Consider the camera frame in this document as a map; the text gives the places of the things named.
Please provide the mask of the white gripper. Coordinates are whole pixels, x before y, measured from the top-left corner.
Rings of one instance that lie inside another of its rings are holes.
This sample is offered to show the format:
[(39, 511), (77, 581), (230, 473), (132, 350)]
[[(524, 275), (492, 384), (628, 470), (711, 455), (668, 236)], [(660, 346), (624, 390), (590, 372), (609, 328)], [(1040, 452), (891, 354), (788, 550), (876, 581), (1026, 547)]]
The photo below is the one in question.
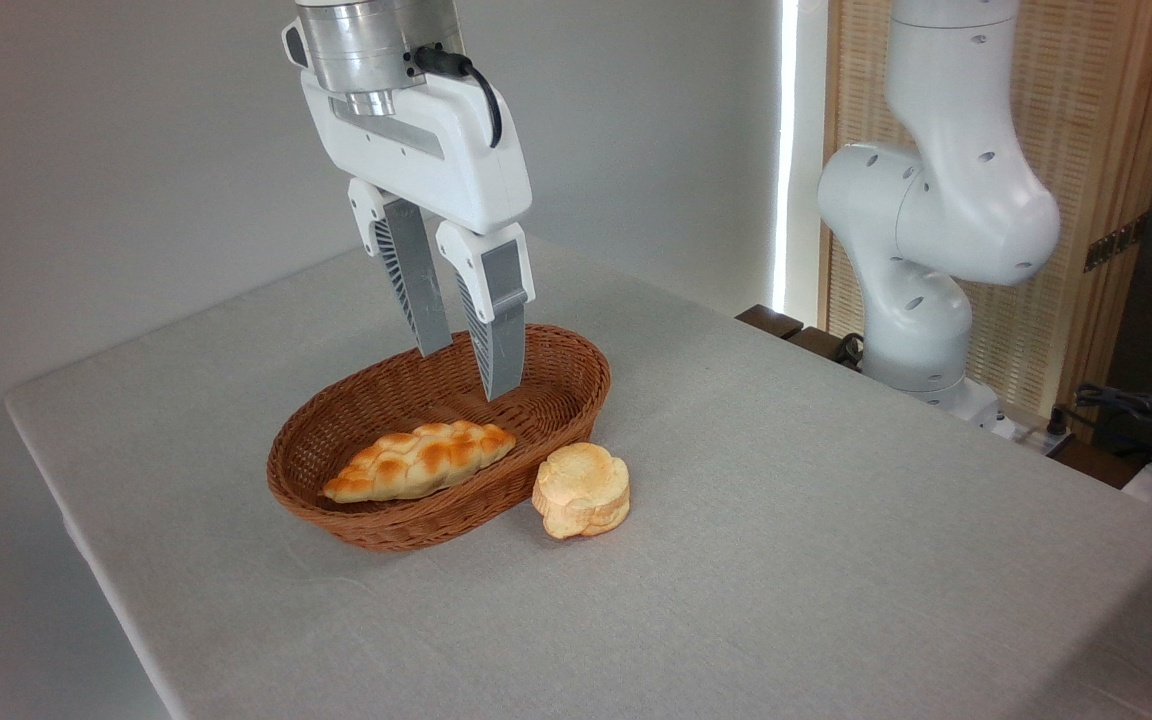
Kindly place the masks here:
[(526, 234), (513, 222), (531, 209), (532, 190), (506, 100), (498, 101), (502, 137), (490, 147), (492, 118), (471, 79), (433, 76), (424, 85), (399, 88), (388, 118), (353, 114), (311, 70), (302, 70), (300, 81), (326, 154), (356, 177), (348, 197), (364, 249), (387, 270), (420, 355), (450, 343), (420, 213), (426, 209), (456, 222), (440, 223), (435, 243), (456, 270), (486, 400), (517, 388), (526, 348), (524, 305), (536, 291)]

